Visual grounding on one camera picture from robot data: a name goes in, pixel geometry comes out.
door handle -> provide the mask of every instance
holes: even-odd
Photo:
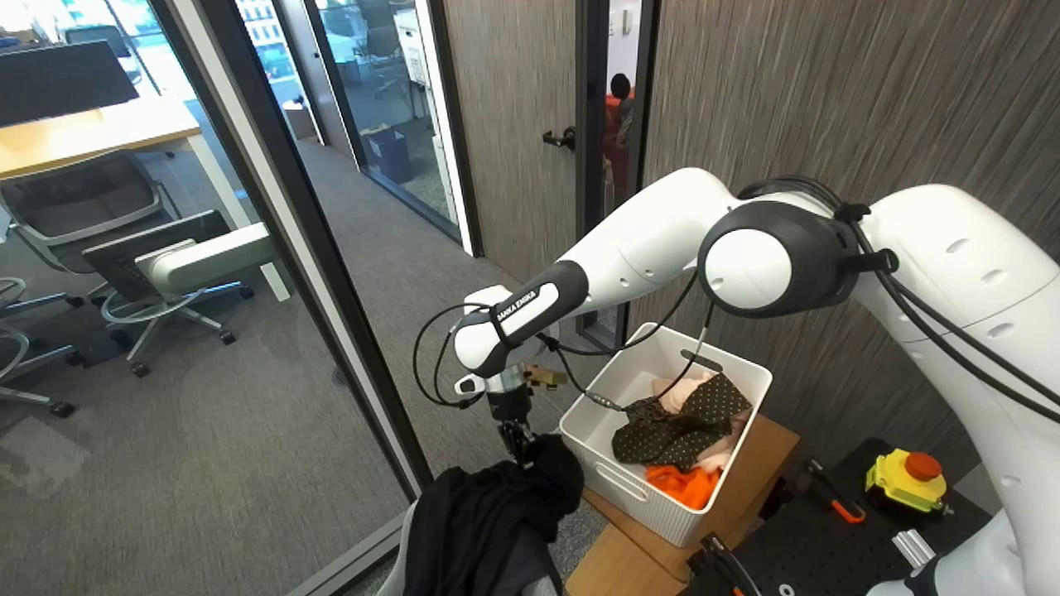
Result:
[[[564,148],[578,148],[578,133],[574,133],[574,126],[568,126],[564,130],[564,136],[556,136],[553,130],[548,130],[542,136],[539,136],[548,146],[564,146]]]

wall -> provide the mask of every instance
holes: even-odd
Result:
[[[701,165],[733,188],[818,174],[855,202],[954,182],[1060,256],[1060,4],[663,4],[646,180]],[[636,317],[668,298],[636,305]],[[701,298],[677,317],[691,331]],[[765,412],[821,458],[879,434],[959,475],[974,450],[945,402],[855,305],[710,333],[775,370]]]

metal frame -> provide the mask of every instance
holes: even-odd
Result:
[[[280,25],[284,31],[284,36],[291,41],[288,10],[274,8],[274,4],[273,4],[273,10],[274,10]],[[341,73],[337,73],[337,63],[336,63],[327,32],[325,32],[323,10],[319,10],[319,4],[305,4],[305,13],[308,13],[308,25],[312,25],[312,32],[314,32],[314,42],[319,42],[319,51],[323,51],[323,67],[325,67],[325,73],[327,73],[327,86],[330,86],[336,102],[337,102],[337,119],[341,119],[345,136],[348,136],[348,144],[351,144],[351,148],[354,148],[354,162],[366,170],[366,146],[362,146],[362,136],[354,136],[354,133],[358,133],[354,110],[351,110],[348,97],[345,97],[345,84],[341,84]]]
[[[288,265],[330,358],[345,370],[402,490],[415,500],[432,482],[429,458],[236,4],[154,0],[154,10],[216,124],[249,200],[267,224],[280,258]]]
[[[477,224],[477,191],[474,191],[467,133],[463,133],[463,110],[462,110],[462,91],[458,91],[458,70],[453,70],[453,42],[450,42],[443,4],[429,0],[429,21],[435,31],[439,84],[442,84],[442,94],[448,97],[443,107],[448,107],[448,119],[450,119],[453,162],[458,162],[462,197],[463,197],[463,220],[467,220],[463,250],[472,256],[485,256],[485,236]]]
[[[599,221],[609,0],[578,4],[578,236]]]
[[[348,588],[351,584],[358,584],[358,575],[386,563],[402,545],[405,521],[408,512],[389,521],[380,529],[368,533],[358,545],[330,561],[288,596],[330,596]]]
[[[644,188],[644,165],[651,148],[651,117],[653,117],[653,91],[657,91],[657,41],[658,41],[658,10],[663,0],[641,4],[641,41],[636,41],[636,119],[641,144],[632,146],[632,188]]]

yellow object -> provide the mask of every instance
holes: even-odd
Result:
[[[881,486],[888,500],[905,502],[922,512],[940,511],[948,492],[948,477],[930,453],[922,450],[891,450],[874,458],[866,475],[866,490]]]

cable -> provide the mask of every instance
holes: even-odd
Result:
[[[582,352],[582,349],[564,346],[564,341],[556,341],[556,338],[550,338],[550,333],[537,333],[537,338],[548,341],[548,346],[553,341],[556,349],[564,349],[568,355],[578,355],[578,358],[614,358],[614,355],[621,355],[621,352],[628,352],[628,349],[651,341],[663,325],[668,325],[668,317],[677,315],[677,308],[683,308],[683,300],[689,298],[697,278],[699,278],[699,270],[689,275],[689,283],[687,283],[687,289],[678,291],[678,298],[666,308],[666,315],[663,315],[646,333],[641,333],[641,338],[632,338],[632,341],[626,341],[626,346],[621,346],[621,349],[614,349],[614,352]]]
[[[443,355],[450,352],[450,341],[453,341],[453,333],[448,331],[448,333],[442,338],[442,349],[439,349],[439,358],[435,358],[435,370],[432,370],[432,389],[435,389],[435,399],[439,399],[439,402],[443,402],[443,394],[442,394],[442,362],[443,362]]]
[[[707,331],[710,331],[710,325],[713,325],[713,315],[716,315],[716,300],[710,300],[710,308],[707,308],[707,317],[701,317],[701,328],[699,328],[699,338],[697,338],[697,352],[691,352],[691,355],[699,355],[699,349],[707,346]],[[574,385],[587,402],[592,402],[595,406],[628,412],[628,406],[636,404],[636,402],[632,402],[632,404],[623,406],[623,404],[617,404],[614,399],[592,394],[590,389],[582,389],[582,385],[578,381],[578,374],[574,374],[564,349],[556,346],[553,352],[556,352],[556,358],[561,358],[569,385]],[[651,399],[644,399],[644,402],[658,402],[658,399],[666,399],[666,394],[691,370],[691,364],[697,364],[691,355],[689,355],[687,368],[683,368],[658,394],[651,394]]]
[[[422,331],[416,331],[416,338],[415,338],[415,346],[412,346],[412,376],[416,381],[422,394],[425,394],[432,404],[442,404],[442,406],[458,406],[458,404],[453,404],[453,402],[443,402],[442,391],[435,391],[435,394],[429,391],[429,385],[425,385],[425,376],[422,376],[422,346],[425,346],[429,328],[432,328],[439,317],[443,317],[443,315],[450,315],[450,311],[462,311],[462,308],[463,308],[463,300],[435,311],[435,315],[422,325]],[[435,389],[439,389],[442,358],[443,358],[443,352],[439,352],[439,362],[435,362]]]
[[[1060,394],[1049,391],[1048,385],[1039,385],[1036,376],[1025,374],[1018,364],[1004,362],[997,352],[991,352],[988,346],[980,346],[974,333],[967,333],[965,328],[959,328],[952,317],[945,317],[940,311],[935,311],[923,298],[918,298],[912,289],[905,289],[895,275],[891,275],[895,289],[901,291],[901,298],[916,300],[916,308],[922,308],[929,317],[935,317],[939,325],[945,325],[952,333],[959,333],[965,346],[972,346],[974,352],[980,352],[983,358],[991,358],[1002,370],[1022,376],[1027,389],[1039,391],[1045,399],[1049,399],[1055,404],[1060,404]]]
[[[738,200],[755,200],[755,197],[772,197],[772,191],[810,191],[816,200],[826,200],[833,210],[840,210],[845,200],[838,200],[838,191],[818,180],[803,180],[803,174],[775,174],[775,180],[763,180],[744,185],[743,191],[734,191]]]
[[[803,174],[778,174],[778,180],[765,180],[755,182],[749,188],[743,188],[738,197],[765,197],[765,191],[810,191],[816,200],[826,200],[836,211],[845,210],[845,202],[838,200],[836,188],[829,188],[818,180],[803,180]],[[866,237],[866,227],[857,221],[849,224],[855,231],[855,242],[866,256],[879,256],[874,246]],[[1002,355],[995,355],[988,346],[980,346],[976,338],[972,338],[965,328],[959,328],[954,320],[948,320],[940,311],[935,311],[923,298],[918,298],[912,289],[905,289],[891,270],[874,269],[874,278],[881,283],[881,289],[891,296],[891,300],[901,308],[901,315],[909,315],[909,320],[918,325],[922,333],[929,333],[954,364],[962,364],[967,374],[974,374],[976,381],[983,381],[988,389],[995,389],[997,394],[1025,404],[1027,412],[1056,421],[1060,413],[1031,402],[1027,394],[1008,389],[1004,381],[997,381],[995,374],[988,374],[983,368],[976,368],[974,362],[967,362],[952,341],[945,341],[922,315],[918,308],[935,317],[940,328],[954,331],[967,349],[980,352],[988,362],[995,362],[997,368],[1004,368],[1008,374],[1022,376],[1027,389],[1039,391],[1048,402],[1060,404],[1060,399],[1039,385],[1036,376],[1031,376],[1027,370],[1022,370],[1018,364],[1004,362]]]
[[[855,224],[855,236],[857,236],[857,246],[861,250],[871,250],[871,242],[866,237],[866,231]],[[891,296],[891,300],[901,308],[901,315],[909,315],[909,320],[916,320],[918,325],[918,331],[922,333],[929,333],[930,338],[930,346],[939,346],[952,362],[959,362],[972,376],[976,376],[976,381],[983,381],[988,389],[995,389],[997,394],[1004,394],[1004,399],[1009,399],[1009,402],[1018,402],[1022,406],[1027,406],[1027,412],[1035,412],[1035,413],[1039,413],[1039,418],[1048,418],[1048,421],[1055,421],[1055,424],[1060,424],[1060,413],[1056,412],[1049,412],[1049,406],[1045,406],[1045,404],[1036,404],[1036,402],[1031,402],[1027,394],[1022,394],[1022,391],[1015,391],[1015,389],[1008,389],[1004,381],[997,381],[995,374],[988,374],[983,368],[976,368],[974,362],[967,362],[952,341],[945,341],[922,315],[918,315],[918,308],[912,308],[912,300],[905,298],[905,291],[899,289],[899,278],[891,278],[888,270],[881,270],[881,269],[874,269],[874,278],[881,283],[881,289]]]

